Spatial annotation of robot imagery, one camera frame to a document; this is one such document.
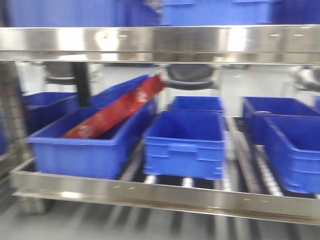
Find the blue bin on top shelf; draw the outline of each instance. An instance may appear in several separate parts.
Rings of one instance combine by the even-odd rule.
[[[7,0],[10,27],[122,27],[125,0]]]
[[[283,0],[281,24],[320,24],[320,0]]]
[[[160,13],[146,5],[144,0],[128,0],[128,3],[128,27],[160,25]]]
[[[162,25],[277,24],[282,0],[163,0]]]

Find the chair backrest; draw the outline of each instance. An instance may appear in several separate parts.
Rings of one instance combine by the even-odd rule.
[[[214,74],[214,69],[206,64],[171,64],[167,68],[171,80],[181,82],[206,82]]]
[[[302,69],[296,73],[295,84],[302,85],[303,91],[320,92],[320,82],[312,69]]]
[[[47,78],[71,78],[75,77],[70,62],[47,61],[44,63]]]
[[[320,66],[311,66],[310,69],[313,71],[314,79],[320,83]]]

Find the red package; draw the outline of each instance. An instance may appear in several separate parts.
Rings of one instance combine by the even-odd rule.
[[[79,123],[62,138],[94,139],[131,116],[163,88],[164,84],[159,75],[150,77],[112,104]]]

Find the metal shelf rail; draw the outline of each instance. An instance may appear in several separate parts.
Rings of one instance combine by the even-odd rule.
[[[11,73],[1,82],[16,79],[11,61],[319,65],[319,38],[319,25],[0,28],[0,70]],[[263,148],[238,119],[226,122],[236,157],[228,154],[224,180],[213,182],[143,175],[141,144],[118,180],[34,172],[20,134],[15,195],[31,212],[45,211],[43,200],[67,200],[320,225],[319,196],[284,191]]]

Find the stainless steel shelf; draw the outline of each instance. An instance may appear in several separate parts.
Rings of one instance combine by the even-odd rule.
[[[320,64],[320,25],[0,28],[0,61]]]
[[[257,167],[255,152],[249,150],[256,146],[250,145],[233,118],[227,118],[227,124],[237,159],[226,160],[227,178],[223,181],[145,176],[139,170],[143,163],[142,146],[139,145],[120,180],[34,172],[30,160],[11,173],[13,186],[17,189],[15,195],[320,225],[320,212],[316,211],[320,208],[320,200],[313,195],[279,194],[275,190],[279,190],[278,183],[271,177],[270,169],[259,179],[260,170],[268,165]],[[249,166],[245,169],[240,167],[239,157],[243,156],[240,152],[246,152],[248,157],[241,159]]]

